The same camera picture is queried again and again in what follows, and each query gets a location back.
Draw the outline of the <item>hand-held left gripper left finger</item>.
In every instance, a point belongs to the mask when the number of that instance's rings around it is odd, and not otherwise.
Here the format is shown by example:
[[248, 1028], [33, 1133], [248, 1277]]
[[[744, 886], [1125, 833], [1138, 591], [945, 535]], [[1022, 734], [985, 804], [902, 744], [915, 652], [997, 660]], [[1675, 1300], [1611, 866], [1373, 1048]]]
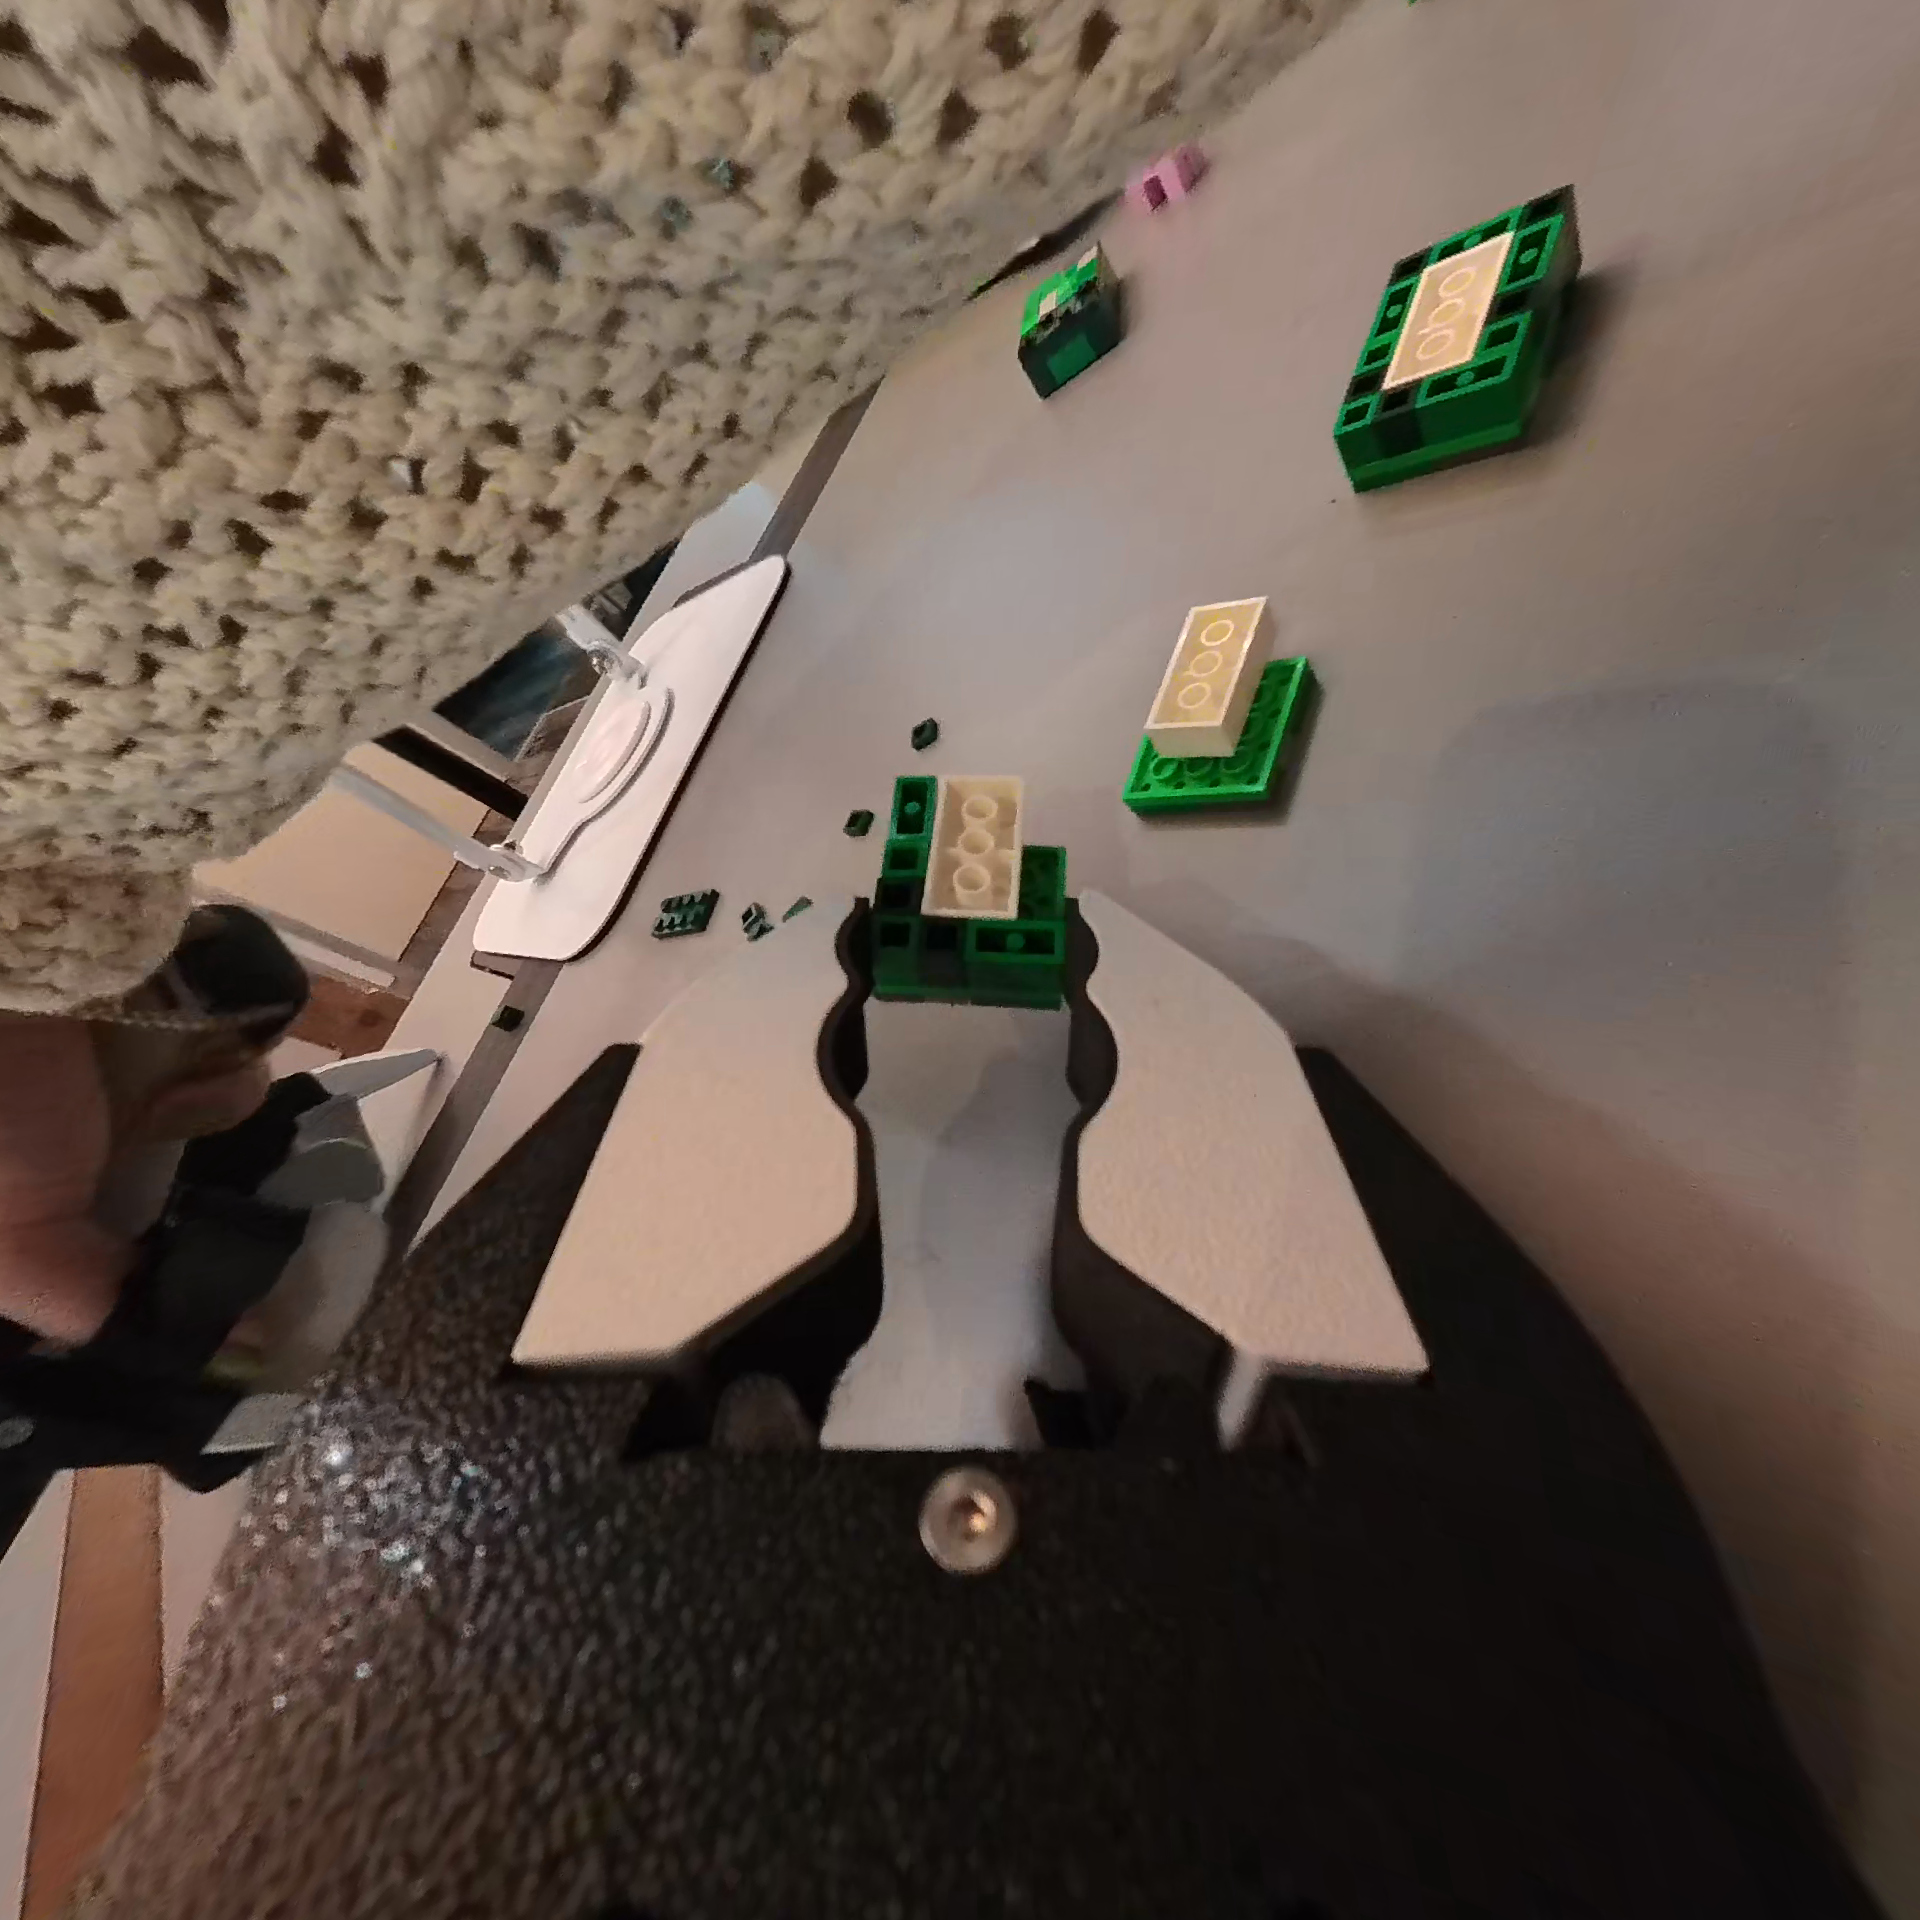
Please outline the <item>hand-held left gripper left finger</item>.
[[856, 1109], [867, 918], [864, 895], [821, 895], [649, 1022], [515, 1330], [515, 1369], [779, 1375], [827, 1410], [881, 1297]]

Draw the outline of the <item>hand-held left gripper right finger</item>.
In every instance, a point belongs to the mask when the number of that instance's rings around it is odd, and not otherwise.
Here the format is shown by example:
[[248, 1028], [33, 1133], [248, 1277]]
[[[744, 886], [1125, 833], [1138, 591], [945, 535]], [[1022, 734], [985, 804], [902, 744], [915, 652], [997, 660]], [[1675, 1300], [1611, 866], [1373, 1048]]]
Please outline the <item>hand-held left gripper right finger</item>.
[[1054, 1324], [1112, 1444], [1230, 1448], [1280, 1378], [1431, 1372], [1301, 1053], [1259, 998], [1105, 894], [1074, 902]]

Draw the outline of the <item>green lego assembly white brick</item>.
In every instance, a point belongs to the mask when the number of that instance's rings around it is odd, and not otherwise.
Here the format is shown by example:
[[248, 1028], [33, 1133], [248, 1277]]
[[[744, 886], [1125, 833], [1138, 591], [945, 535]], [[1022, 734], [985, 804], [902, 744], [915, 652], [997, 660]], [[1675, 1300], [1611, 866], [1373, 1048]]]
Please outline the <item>green lego assembly white brick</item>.
[[878, 1000], [1055, 1013], [1065, 850], [1029, 841], [1015, 775], [901, 775], [867, 918]]

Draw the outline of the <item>scattered dark green lego pieces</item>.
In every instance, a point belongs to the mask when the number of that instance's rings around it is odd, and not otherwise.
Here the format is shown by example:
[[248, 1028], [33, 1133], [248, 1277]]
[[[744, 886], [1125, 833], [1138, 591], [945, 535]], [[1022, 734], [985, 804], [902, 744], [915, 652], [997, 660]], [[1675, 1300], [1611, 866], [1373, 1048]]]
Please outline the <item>scattered dark green lego pieces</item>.
[[[927, 714], [910, 728], [910, 746], [912, 751], [927, 751], [938, 741], [938, 736], [938, 717]], [[901, 775], [896, 780], [896, 788], [885, 816], [885, 841], [886, 845], [891, 845], [894, 841], [905, 844], [902, 869], [906, 872], [914, 872], [919, 869], [915, 861], [921, 860], [921, 841], [927, 838], [930, 830], [930, 807], [930, 780], [922, 780], [919, 775]], [[878, 830], [878, 820], [880, 816], [875, 808], [851, 807], [843, 820], [843, 836], [864, 841], [865, 836], [873, 836], [873, 832]], [[798, 913], [807, 911], [809, 906], [810, 898], [798, 895], [792, 902], [786, 905], [786, 910], [779, 917], [774, 917], [762, 902], [752, 902], [741, 910], [741, 926], [742, 932], [752, 941], [757, 941], [759, 937], [773, 932], [776, 922], [786, 922]]]

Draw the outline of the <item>person's right hand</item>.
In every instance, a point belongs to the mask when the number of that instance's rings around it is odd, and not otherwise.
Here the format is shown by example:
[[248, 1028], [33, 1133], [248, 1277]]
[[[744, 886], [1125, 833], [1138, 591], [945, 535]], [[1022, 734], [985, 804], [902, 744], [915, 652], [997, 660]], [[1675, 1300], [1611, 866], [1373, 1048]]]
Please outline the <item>person's right hand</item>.
[[54, 1341], [103, 1325], [130, 1261], [96, 1218], [111, 1154], [98, 1052], [85, 1023], [2, 1017], [2, 1312]]

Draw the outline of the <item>spare hand-held gripper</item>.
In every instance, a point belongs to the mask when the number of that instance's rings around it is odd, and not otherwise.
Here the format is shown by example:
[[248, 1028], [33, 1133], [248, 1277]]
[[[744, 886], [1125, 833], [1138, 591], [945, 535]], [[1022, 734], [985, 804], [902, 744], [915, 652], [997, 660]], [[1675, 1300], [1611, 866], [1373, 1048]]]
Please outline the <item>spare hand-held gripper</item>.
[[246, 1308], [209, 1375], [245, 1392], [176, 1476], [209, 1490], [257, 1463], [360, 1316], [387, 1260], [383, 1218], [440, 1072], [431, 1046], [386, 1046], [272, 1082], [263, 1104], [177, 1161], [185, 1192], [230, 1192], [295, 1215], [298, 1239]]

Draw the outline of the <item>book stand with white base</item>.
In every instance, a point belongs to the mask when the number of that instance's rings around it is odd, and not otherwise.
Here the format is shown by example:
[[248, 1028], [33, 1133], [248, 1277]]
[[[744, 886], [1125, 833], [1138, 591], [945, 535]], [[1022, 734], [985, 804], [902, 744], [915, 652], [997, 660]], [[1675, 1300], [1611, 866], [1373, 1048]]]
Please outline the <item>book stand with white base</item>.
[[480, 953], [575, 961], [629, 900], [786, 581], [783, 554], [753, 560], [635, 639], [567, 608], [561, 630], [598, 664], [601, 687], [506, 844], [486, 847], [349, 765], [330, 782], [494, 880], [472, 932]]

